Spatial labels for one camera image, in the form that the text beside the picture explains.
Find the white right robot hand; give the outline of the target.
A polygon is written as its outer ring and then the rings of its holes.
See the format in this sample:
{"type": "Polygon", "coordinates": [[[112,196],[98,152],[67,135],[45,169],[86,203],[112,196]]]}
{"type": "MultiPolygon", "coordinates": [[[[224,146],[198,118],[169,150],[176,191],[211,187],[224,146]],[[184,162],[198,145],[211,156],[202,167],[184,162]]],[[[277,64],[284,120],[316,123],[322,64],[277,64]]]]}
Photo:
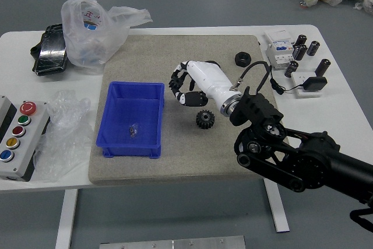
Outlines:
{"type": "Polygon", "coordinates": [[[171,75],[169,88],[183,106],[203,107],[213,99],[217,109],[226,117],[234,111],[242,96],[213,61],[180,63],[171,75]],[[189,92],[183,93],[180,88],[188,75],[191,77],[189,92]]]}

